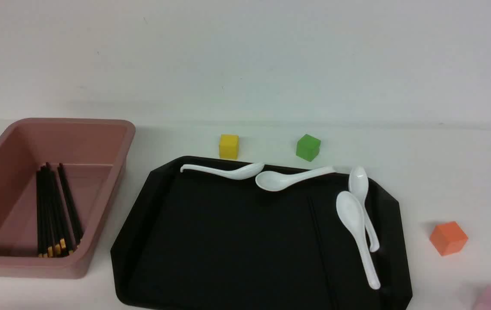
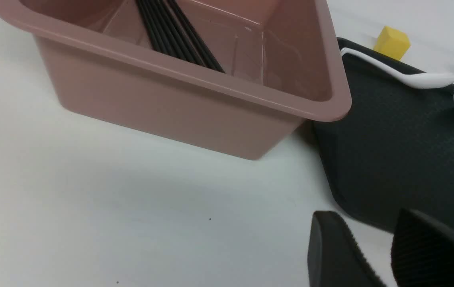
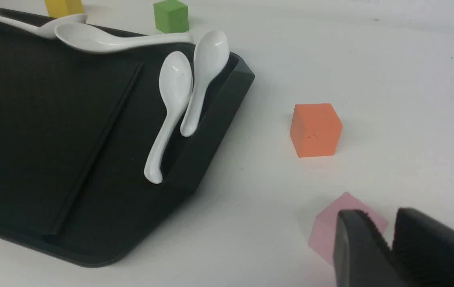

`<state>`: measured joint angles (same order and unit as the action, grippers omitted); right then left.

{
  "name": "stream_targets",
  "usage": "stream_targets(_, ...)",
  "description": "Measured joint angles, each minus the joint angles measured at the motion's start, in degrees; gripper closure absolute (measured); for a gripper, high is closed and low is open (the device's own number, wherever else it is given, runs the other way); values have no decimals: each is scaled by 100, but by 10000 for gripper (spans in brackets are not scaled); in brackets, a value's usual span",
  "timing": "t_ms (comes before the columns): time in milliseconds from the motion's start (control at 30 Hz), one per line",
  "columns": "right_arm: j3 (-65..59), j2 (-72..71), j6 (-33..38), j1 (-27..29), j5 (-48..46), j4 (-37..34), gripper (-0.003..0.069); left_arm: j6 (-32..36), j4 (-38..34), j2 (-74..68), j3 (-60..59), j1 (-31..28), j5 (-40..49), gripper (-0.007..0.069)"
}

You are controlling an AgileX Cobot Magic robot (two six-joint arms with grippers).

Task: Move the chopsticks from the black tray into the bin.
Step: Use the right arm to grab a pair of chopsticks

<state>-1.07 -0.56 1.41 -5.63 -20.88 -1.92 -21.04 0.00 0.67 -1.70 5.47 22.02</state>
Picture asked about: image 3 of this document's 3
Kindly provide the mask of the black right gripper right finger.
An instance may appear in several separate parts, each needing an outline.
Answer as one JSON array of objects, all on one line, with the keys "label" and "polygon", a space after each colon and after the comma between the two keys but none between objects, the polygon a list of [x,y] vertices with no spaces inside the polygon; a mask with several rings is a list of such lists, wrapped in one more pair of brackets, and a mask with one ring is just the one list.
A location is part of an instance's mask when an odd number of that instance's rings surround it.
[{"label": "black right gripper right finger", "polygon": [[416,286],[454,287],[454,229],[414,208],[400,208],[391,249]]}]

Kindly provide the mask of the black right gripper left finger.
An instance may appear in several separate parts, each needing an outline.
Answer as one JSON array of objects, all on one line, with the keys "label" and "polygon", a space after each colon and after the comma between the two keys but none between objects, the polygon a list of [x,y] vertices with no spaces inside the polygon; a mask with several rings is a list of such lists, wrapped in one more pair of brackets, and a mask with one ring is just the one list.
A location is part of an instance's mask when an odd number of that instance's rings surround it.
[{"label": "black right gripper left finger", "polygon": [[334,244],[337,287],[405,287],[387,242],[361,210],[341,210]]}]

